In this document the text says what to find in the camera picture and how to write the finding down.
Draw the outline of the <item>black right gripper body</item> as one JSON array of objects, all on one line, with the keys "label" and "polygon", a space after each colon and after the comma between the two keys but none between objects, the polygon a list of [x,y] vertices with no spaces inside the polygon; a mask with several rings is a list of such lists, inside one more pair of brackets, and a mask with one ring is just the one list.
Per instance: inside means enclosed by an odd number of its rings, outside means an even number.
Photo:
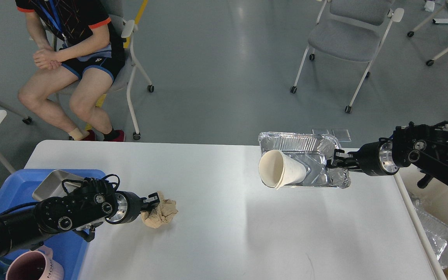
[{"label": "black right gripper body", "polygon": [[394,175],[399,167],[393,161],[392,142],[372,142],[357,151],[357,163],[361,172],[375,177]]}]

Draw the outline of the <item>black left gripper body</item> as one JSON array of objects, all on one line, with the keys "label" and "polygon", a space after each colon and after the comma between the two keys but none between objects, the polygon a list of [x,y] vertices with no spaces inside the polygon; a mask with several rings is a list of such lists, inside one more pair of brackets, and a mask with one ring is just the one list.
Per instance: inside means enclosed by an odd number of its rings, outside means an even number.
[{"label": "black left gripper body", "polygon": [[105,218],[110,224],[124,224],[134,221],[141,213],[146,197],[139,197],[133,192],[116,192],[116,208],[111,217]]}]

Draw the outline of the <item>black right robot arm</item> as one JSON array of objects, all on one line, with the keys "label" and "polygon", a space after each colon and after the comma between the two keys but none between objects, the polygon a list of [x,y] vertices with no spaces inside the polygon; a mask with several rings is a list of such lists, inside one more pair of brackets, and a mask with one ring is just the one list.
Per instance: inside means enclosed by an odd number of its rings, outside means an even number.
[{"label": "black right robot arm", "polygon": [[425,188],[432,179],[448,186],[448,121],[432,126],[397,126],[389,138],[379,138],[360,147],[357,151],[345,152],[335,149],[329,154],[326,167],[341,167],[369,176],[394,175],[400,168],[414,165],[424,177],[418,188]]}]

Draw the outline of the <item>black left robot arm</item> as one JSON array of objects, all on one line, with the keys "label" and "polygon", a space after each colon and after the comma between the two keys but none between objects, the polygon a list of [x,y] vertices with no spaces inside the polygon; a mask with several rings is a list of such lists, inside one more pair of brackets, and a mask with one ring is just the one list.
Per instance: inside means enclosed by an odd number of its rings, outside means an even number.
[{"label": "black left robot arm", "polygon": [[51,237],[69,231],[90,242],[102,223],[130,223],[160,203],[158,193],[138,197],[120,191],[119,183],[110,182],[108,176],[78,180],[79,186],[72,191],[66,189],[68,182],[64,179],[61,183],[64,197],[53,196],[0,213],[0,257],[19,249],[35,250]]}]

